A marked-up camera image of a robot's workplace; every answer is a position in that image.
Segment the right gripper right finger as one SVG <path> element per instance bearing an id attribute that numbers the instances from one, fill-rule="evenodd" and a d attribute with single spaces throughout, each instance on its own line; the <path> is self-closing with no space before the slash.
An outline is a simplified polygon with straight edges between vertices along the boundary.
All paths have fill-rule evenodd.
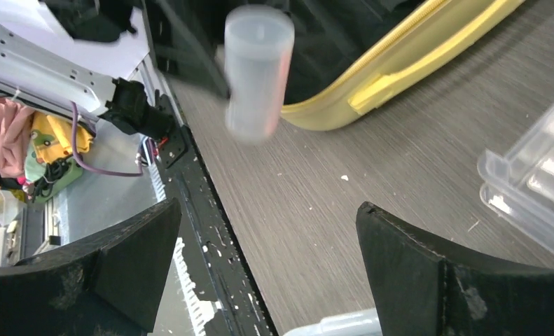
<path id="1" fill-rule="evenodd" d="M 356 231 L 384 335 L 554 335 L 554 269 L 461 246 L 370 202 Z"/>

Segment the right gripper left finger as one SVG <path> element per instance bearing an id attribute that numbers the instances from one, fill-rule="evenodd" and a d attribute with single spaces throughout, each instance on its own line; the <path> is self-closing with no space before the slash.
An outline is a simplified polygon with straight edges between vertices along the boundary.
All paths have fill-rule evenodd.
<path id="1" fill-rule="evenodd" d="M 0 267 L 0 335 L 145 335 L 181 222 L 166 199 L 116 225 Z"/>

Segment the white divided organizer tray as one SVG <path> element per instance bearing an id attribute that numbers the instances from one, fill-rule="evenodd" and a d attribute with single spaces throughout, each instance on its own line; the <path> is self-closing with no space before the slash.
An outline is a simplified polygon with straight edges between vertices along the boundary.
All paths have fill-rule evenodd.
<path id="1" fill-rule="evenodd" d="M 480 198 L 554 255 L 554 104 L 505 154 L 478 159 Z"/>

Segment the yellow hard-shell suitcase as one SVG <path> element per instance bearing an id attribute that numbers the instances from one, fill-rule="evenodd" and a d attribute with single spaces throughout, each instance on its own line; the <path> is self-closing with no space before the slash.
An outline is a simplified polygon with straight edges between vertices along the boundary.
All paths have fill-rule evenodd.
<path id="1" fill-rule="evenodd" d="M 498 25 L 519 1 L 267 1 L 295 43 L 282 117 L 313 131 L 346 126 L 432 74 Z M 144 1 L 153 63 L 224 98 L 215 61 L 242 1 Z"/>

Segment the clear bottle pink cap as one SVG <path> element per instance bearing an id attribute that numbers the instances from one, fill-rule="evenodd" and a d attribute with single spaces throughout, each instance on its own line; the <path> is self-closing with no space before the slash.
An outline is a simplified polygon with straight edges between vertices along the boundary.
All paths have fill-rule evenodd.
<path id="1" fill-rule="evenodd" d="M 224 67 L 230 85 L 226 127 L 238 141 L 269 139 L 281 118 L 295 41 L 293 22 L 264 5 L 231 11 L 224 31 Z"/>

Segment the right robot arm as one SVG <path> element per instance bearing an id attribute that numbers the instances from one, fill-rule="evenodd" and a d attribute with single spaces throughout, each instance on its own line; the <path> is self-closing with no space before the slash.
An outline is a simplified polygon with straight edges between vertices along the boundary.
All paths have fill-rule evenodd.
<path id="1" fill-rule="evenodd" d="M 179 202 L 165 200 L 0 267 L 0 335 L 151 332 L 180 220 Z M 370 202 L 356 229 L 375 308 L 293 335 L 554 335 L 554 269 L 479 253 Z"/>

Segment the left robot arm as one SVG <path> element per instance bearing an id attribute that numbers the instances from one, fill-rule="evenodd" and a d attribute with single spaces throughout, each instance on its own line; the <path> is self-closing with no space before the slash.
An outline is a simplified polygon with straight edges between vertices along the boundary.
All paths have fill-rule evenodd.
<path id="1" fill-rule="evenodd" d="M 168 137 L 178 126 L 169 97 L 129 79 L 152 63 L 146 11 L 145 1 L 0 1 L 0 102 Z"/>

